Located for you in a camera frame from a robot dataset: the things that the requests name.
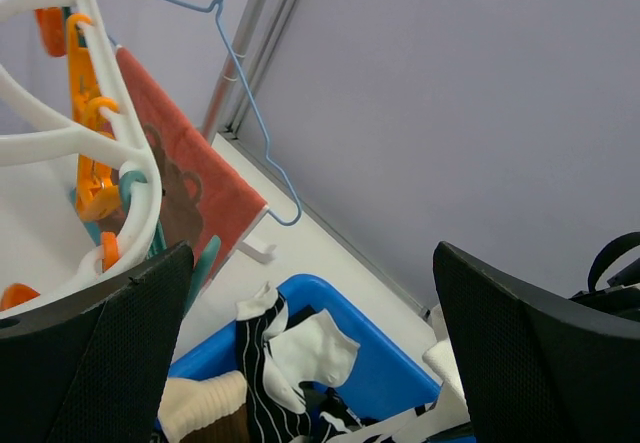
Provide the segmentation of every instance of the white floor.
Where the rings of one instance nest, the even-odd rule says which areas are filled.
[[[291,200],[224,138],[218,137],[213,146],[278,214],[294,215]],[[265,281],[282,283],[292,275],[311,273],[330,282],[423,365],[422,353],[435,342],[431,328],[311,218],[305,215],[285,228],[267,216],[254,234],[278,245],[276,259],[261,265],[236,251],[187,315],[174,358],[229,323],[234,303],[250,297]]]

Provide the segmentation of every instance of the orange towel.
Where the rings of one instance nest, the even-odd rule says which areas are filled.
[[[197,261],[218,235],[222,246],[213,274],[263,216],[266,202],[211,148],[128,50],[119,48],[116,60],[160,170],[160,222],[167,245],[187,240]],[[117,232],[123,218],[117,212],[98,226]]]

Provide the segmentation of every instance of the white plastic frame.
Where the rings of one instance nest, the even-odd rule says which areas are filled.
[[[20,86],[0,64],[0,98],[26,121],[41,130],[37,133],[0,136],[0,166],[50,160],[83,154],[119,168],[120,175],[139,170],[147,184],[134,183],[131,207],[118,234],[120,259],[109,270],[98,273],[102,247],[89,251],[75,276],[56,289],[22,305],[0,312],[7,318],[38,308],[111,278],[141,262],[147,255],[160,215],[162,185],[160,173],[122,80],[96,0],[0,0],[0,23],[25,11],[39,8],[75,6],[91,18],[92,24],[78,23],[83,30],[96,79],[103,96],[118,104],[119,113],[101,109],[113,128],[115,140],[101,136],[61,115]]]

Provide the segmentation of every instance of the blue plastic tub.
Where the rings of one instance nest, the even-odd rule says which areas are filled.
[[[360,343],[351,376],[338,389],[358,416],[382,420],[435,400],[440,391],[436,382],[326,281],[297,275],[279,290],[290,315],[307,305],[316,311],[326,308],[340,330]],[[169,376],[203,380],[235,370],[234,344],[232,322],[171,365]]]

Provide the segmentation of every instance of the black strap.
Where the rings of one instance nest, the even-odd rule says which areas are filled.
[[[619,236],[605,246],[591,265],[587,286],[589,291],[596,291],[598,280],[602,277],[607,268],[609,268],[618,258],[630,250],[640,246],[640,232],[634,231],[626,235]]]

